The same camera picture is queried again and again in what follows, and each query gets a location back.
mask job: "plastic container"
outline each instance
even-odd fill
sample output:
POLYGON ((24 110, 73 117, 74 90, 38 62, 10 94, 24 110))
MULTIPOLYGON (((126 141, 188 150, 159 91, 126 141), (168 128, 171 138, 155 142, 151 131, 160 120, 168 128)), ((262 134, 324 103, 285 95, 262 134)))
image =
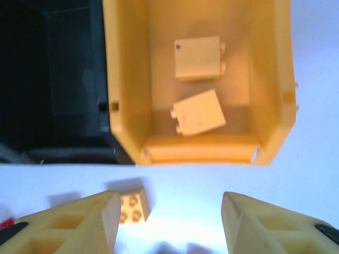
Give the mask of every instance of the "plastic container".
POLYGON ((101 0, 0 5, 3 160, 132 163, 109 128, 101 0))
POLYGON ((290 1, 103 0, 110 126, 142 165, 269 164, 296 119, 290 1), (174 41, 219 36, 218 80, 175 78, 174 41), (214 88, 227 124, 175 131, 173 104, 214 88))

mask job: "white table surface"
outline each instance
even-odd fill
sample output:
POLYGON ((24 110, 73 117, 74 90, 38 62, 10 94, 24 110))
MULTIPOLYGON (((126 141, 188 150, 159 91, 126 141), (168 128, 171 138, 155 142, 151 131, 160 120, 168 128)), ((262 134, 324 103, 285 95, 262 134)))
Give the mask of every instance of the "white table surface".
POLYGON ((339 2, 292 1, 292 34, 300 111, 271 166, 0 165, 0 221, 106 189, 144 185, 151 215, 146 224, 119 228, 117 254, 153 253, 162 242, 179 253, 192 244, 227 253, 220 216, 224 191, 339 228, 339 2))

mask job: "red object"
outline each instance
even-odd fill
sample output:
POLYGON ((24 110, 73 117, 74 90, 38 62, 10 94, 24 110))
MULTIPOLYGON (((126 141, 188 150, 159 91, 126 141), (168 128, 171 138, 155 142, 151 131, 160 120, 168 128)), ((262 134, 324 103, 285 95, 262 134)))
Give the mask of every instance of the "red object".
POLYGON ((2 222, 0 224, 0 230, 6 228, 8 226, 11 226, 13 224, 14 224, 14 219, 13 218, 9 218, 8 220, 6 220, 6 221, 4 221, 4 222, 2 222))

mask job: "yellow plastic bin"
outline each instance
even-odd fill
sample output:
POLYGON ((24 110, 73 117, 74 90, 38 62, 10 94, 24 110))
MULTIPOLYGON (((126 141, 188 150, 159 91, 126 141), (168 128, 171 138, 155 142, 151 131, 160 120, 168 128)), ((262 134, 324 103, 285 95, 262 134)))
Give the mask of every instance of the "yellow plastic bin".
POLYGON ((103 0, 111 131, 140 165, 270 164, 296 119, 289 0, 103 0), (226 70, 175 77, 174 41, 218 36, 226 70), (227 124, 183 137, 175 102, 214 88, 227 124))

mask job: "black plastic bin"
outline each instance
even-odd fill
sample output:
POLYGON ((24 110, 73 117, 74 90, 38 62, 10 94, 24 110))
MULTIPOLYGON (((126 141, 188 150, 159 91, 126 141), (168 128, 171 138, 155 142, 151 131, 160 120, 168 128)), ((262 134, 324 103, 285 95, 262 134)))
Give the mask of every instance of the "black plastic bin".
POLYGON ((0 142, 32 162, 131 164, 109 127, 101 0, 0 0, 0 142))

